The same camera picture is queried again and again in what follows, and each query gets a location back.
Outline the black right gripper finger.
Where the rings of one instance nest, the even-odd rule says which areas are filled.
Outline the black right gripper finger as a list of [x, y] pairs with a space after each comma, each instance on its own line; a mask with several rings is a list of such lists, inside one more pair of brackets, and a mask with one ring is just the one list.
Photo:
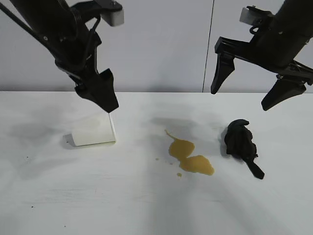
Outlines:
[[306, 87], [302, 83], [296, 83], [291, 80], [278, 79], [271, 90], [261, 101], [264, 111], [267, 111], [280, 102], [303, 94]]
[[219, 53], [217, 56], [214, 79], [210, 88], [212, 94], [216, 94], [218, 92], [223, 82], [234, 70], [234, 56], [225, 53]]

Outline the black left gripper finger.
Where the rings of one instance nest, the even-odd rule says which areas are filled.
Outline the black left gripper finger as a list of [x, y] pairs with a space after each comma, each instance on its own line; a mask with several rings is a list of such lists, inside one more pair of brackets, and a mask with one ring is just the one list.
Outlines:
[[100, 100], [103, 109], [117, 109], [119, 107], [118, 100], [114, 91], [114, 76], [110, 69], [100, 73], [101, 88]]
[[101, 72], [85, 81], [86, 91], [83, 98], [97, 104], [107, 113], [115, 110], [115, 92], [113, 87], [114, 77], [112, 72]]

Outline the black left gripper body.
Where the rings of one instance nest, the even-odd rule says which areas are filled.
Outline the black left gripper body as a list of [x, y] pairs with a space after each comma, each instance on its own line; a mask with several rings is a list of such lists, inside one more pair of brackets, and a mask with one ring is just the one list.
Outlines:
[[74, 81], [76, 93], [82, 98], [94, 98], [94, 90], [100, 85], [96, 53], [101, 39], [96, 27], [57, 27], [46, 36], [56, 66]]

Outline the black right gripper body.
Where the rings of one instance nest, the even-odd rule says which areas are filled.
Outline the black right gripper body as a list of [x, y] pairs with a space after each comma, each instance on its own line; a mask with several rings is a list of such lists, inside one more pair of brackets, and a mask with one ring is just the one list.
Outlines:
[[313, 36], [311, 16], [253, 14], [241, 17], [240, 21], [251, 25], [251, 41], [220, 37], [215, 44], [217, 55], [233, 55], [234, 59], [258, 65], [296, 83], [313, 83], [313, 70], [294, 59]]

